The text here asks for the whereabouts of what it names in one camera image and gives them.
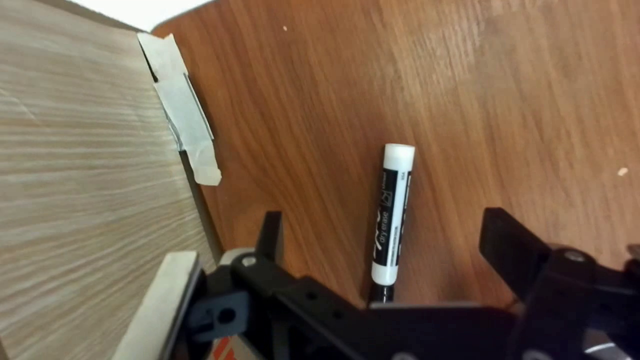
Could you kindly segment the black and white dry-erase marker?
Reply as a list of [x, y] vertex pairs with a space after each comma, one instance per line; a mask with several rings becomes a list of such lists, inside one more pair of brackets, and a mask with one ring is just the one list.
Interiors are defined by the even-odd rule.
[[415, 151], [412, 145], [387, 143], [384, 146], [368, 296], [371, 304], [394, 300]]

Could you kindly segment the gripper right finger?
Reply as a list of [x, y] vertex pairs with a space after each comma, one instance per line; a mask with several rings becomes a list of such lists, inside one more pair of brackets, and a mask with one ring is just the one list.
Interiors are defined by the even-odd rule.
[[508, 360], [597, 360], [584, 349], [588, 330], [604, 333], [640, 360], [640, 254], [622, 270], [571, 247], [552, 248], [501, 207], [483, 211], [478, 248], [522, 301]]

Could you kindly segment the beige flat board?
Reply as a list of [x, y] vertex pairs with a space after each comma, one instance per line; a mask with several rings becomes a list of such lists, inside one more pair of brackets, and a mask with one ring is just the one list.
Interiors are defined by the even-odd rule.
[[181, 328], [201, 269], [196, 251], [167, 253], [111, 360], [190, 360]]

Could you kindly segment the strip of beige masking tape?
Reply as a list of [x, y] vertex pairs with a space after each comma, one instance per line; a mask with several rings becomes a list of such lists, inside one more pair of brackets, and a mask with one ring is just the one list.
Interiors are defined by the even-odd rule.
[[222, 172], [215, 155], [213, 132], [174, 36], [159, 38], [139, 32], [137, 38], [157, 78], [154, 87], [177, 148], [186, 152], [195, 182], [218, 186]]

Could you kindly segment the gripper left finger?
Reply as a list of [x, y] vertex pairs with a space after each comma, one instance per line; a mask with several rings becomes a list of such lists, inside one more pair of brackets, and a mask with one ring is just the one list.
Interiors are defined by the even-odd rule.
[[179, 360], [205, 360], [214, 341], [233, 336], [263, 360], [381, 360], [374, 317], [278, 264], [283, 229], [281, 212], [266, 212], [254, 250], [199, 272]]

